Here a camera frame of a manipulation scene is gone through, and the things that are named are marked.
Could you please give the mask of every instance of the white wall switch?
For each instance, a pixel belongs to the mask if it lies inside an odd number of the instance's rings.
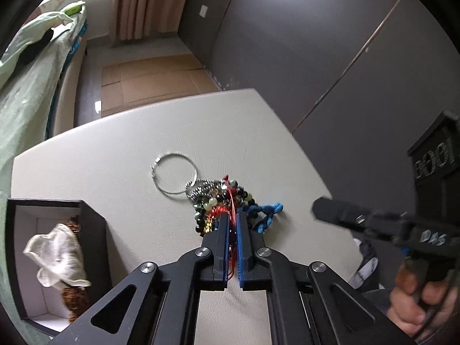
[[[206,17],[206,12],[208,11],[208,7],[206,5],[202,5],[202,8],[200,9],[200,16],[201,17]]]

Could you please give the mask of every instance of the white table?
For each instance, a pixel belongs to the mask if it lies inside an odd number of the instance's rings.
[[[152,182],[149,165],[166,152],[191,157],[200,177],[229,174],[259,204],[282,203],[267,246],[306,265],[324,261],[346,280],[357,269],[351,234],[310,213],[312,201],[329,195],[324,183],[253,89],[154,104],[65,132],[16,157],[11,196],[86,201],[109,225],[118,282],[143,261],[173,262],[201,244],[191,203],[162,195]],[[171,160],[169,167],[165,185],[189,180],[185,163]],[[243,292],[237,283],[235,277],[224,293],[202,293],[196,344],[271,343],[265,293]]]

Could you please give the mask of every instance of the white fabric scrunchie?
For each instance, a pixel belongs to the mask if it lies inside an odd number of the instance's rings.
[[[83,253],[78,239],[62,223],[58,223],[47,235],[33,236],[23,253],[41,267],[37,279],[43,287],[62,290],[66,284],[72,287],[91,285],[86,280]]]

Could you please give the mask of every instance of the curtain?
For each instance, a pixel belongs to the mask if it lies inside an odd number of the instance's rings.
[[[110,39],[141,39],[152,32],[176,32],[185,0],[113,0]]]

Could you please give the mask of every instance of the brown scrunchie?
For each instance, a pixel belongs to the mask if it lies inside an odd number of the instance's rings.
[[[80,225],[75,222],[75,218],[70,218],[67,222],[75,236],[78,237]],[[81,316],[89,307],[89,297],[86,288],[67,286],[61,292],[62,301],[64,305],[71,311],[69,322],[73,323],[79,316]]]

